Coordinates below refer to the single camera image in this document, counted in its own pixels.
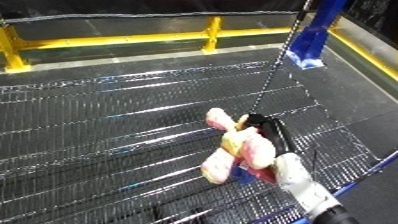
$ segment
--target black cable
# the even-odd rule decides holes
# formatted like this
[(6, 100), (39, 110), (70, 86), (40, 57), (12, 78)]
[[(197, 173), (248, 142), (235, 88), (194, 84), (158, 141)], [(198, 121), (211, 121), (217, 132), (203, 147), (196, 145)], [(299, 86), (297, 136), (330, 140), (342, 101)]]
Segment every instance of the black cable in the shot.
[(286, 56), (287, 50), (290, 47), (290, 44), (293, 40), (293, 37), (296, 35), (301, 22), (304, 20), (305, 16), (310, 10), (311, 4), (313, 0), (306, 0), (306, 2), (303, 5), (303, 9), (299, 12), (299, 14), (296, 17), (296, 20), (294, 21), (292, 28), (289, 32), (289, 35), (285, 41), (285, 43), (282, 46), (281, 51), (279, 52), (278, 57), (276, 58), (275, 62), (272, 64), (271, 69), (268, 73), (267, 78), (265, 79), (264, 85), (260, 90), (260, 93), (257, 96), (257, 99), (254, 101), (253, 106), (249, 110), (249, 114), (254, 114), (258, 105), (260, 104), (261, 100), (264, 97), (265, 91), (268, 89), (269, 85), (271, 84), (272, 79), (274, 78), (276, 72), (279, 70), (280, 66), (283, 64), (283, 59)]
[(255, 11), (255, 12), (192, 12), (176, 14), (64, 14), (52, 16), (37, 16), (32, 18), (4, 18), (7, 24), (31, 23), (67, 19), (134, 19), (134, 18), (167, 18), (183, 16), (248, 16), (248, 15), (292, 15), (297, 11)]

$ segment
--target plush toy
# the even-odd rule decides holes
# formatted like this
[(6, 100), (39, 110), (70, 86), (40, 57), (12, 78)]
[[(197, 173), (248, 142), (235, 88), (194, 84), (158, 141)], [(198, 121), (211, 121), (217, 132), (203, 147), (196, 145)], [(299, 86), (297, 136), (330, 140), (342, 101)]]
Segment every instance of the plush toy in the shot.
[(207, 113), (206, 123), (209, 126), (226, 131), (221, 139), (221, 147), (201, 166), (203, 176), (211, 183), (224, 183), (230, 175), (245, 178), (243, 182), (258, 178), (275, 183), (272, 171), (275, 148), (269, 140), (258, 134), (256, 128), (244, 129), (247, 117), (243, 115), (235, 123), (220, 108), (213, 108)]

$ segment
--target gripper hand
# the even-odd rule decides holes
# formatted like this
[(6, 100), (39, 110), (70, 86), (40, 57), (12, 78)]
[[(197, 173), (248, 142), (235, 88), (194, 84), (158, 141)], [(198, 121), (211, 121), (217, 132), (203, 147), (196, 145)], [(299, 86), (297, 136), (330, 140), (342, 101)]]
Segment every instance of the gripper hand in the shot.
[(206, 122), (226, 131), (221, 147), (202, 164), (202, 173), (210, 182), (225, 182), (238, 163), (257, 178), (277, 183), (290, 193), (312, 223), (358, 223), (324, 186), (312, 179), (279, 119), (250, 114), (235, 123), (222, 109), (213, 108)]

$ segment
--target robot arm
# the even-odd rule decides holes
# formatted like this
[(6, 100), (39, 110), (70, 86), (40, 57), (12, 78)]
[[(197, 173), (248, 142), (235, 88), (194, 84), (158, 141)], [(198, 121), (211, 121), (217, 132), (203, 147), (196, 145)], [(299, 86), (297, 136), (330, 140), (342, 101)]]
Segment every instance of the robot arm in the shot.
[[(221, 109), (212, 109), (208, 113), (207, 123), (220, 130), (226, 130), (228, 133), (224, 135), (222, 147), (218, 149), (223, 151), (224, 158), (227, 154), (231, 155), (230, 162), (226, 163), (228, 166), (224, 166), (226, 168), (224, 169), (224, 179), (226, 179), (225, 173), (228, 173), (225, 170), (230, 169), (233, 162), (245, 160), (249, 166), (258, 164), (254, 173), (261, 172), (261, 169), (268, 169), (269, 171), (272, 167), (271, 170), (275, 175), (276, 183), (282, 190), (295, 198), (312, 223), (358, 224), (325, 187), (312, 179), (310, 173), (303, 166), (301, 158), (295, 153), (295, 146), (291, 137), (279, 119), (251, 114), (243, 116), (235, 124)], [(259, 136), (269, 141), (260, 141)], [(261, 156), (260, 158), (263, 158), (265, 162), (258, 162), (258, 156)], [(255, 163), (250, 161), (254, 158), (257, 161)], [(219, 167), (222, 161), (213, 160), (213, 162), (217, 163)], [(205, 175), (207, 178), (211, 176), (209, 173), (212, 171), (203, 168), (211, 167), (209, 163), (209, 161), (206, 161), (204, 163), (206, 166), (202, 166), (204, 173), (207, 172)]]

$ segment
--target metal grate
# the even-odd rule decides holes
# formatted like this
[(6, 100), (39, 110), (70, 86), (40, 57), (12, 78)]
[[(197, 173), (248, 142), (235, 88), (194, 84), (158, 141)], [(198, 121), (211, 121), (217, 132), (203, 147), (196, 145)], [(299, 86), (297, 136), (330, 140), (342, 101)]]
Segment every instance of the metal grate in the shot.
[[(204, 124), (205, 113), (244, 114), (267, 68), (253, 62), (1, 87), (0, 222), (247, 223), (278, 211), (268, 222), (298, 218), (277, 187), (215, 186), (198, 169), (221, 134)], [(278, 71), (258, 111), (287, 124), (308, 168), (318, 150), (316, 177), (330, 189), (375, 161), (287, 71)]]

